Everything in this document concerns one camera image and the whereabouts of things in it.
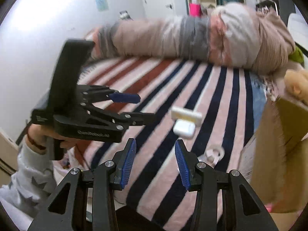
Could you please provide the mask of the person's left hand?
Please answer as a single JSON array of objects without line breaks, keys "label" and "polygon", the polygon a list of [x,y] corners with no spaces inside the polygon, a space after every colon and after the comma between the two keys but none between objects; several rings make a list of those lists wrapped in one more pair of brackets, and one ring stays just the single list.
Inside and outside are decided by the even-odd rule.
[{"label": "person's left hand", "polygon": [[60,147],[70,149],[78,143],[78,139],[63,137],[57,134],[50,126],[32,124],[28,128],[25,137],[27,146],[34,152],[45,154],[47,150],[47,138],[61,140]]}]

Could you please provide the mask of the person's left forearm sleeve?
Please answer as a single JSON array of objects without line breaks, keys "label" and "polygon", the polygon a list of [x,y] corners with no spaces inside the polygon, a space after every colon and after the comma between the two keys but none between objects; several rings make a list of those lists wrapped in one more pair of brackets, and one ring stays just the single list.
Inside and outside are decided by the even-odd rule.
[{"label": "person's left forearm sleeve", "polygon": [[27,230],[56,188],[53,163],[34,152],[23,140],[17,156],[18,170],[1,186],[1,204],[18,230]]}]

